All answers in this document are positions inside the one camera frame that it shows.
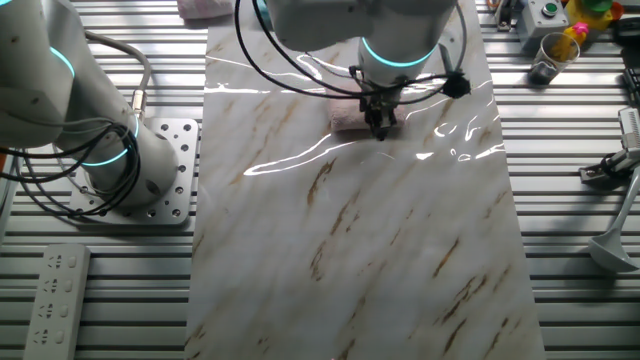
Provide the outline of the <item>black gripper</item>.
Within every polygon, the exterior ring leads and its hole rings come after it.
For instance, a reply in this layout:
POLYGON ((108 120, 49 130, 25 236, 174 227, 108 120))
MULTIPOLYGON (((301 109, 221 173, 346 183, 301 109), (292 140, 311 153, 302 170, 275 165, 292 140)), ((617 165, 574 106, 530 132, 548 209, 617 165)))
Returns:
POLYGON ((359 110, 364 114, 365 122, 371 123, 372 136, 377 140, 385 140, 396 123, 405 123, 407 120, 407 110, 396 103, 399 91, 387 91, 366 80, 359 80, 357 84, 363 93, 359 110))

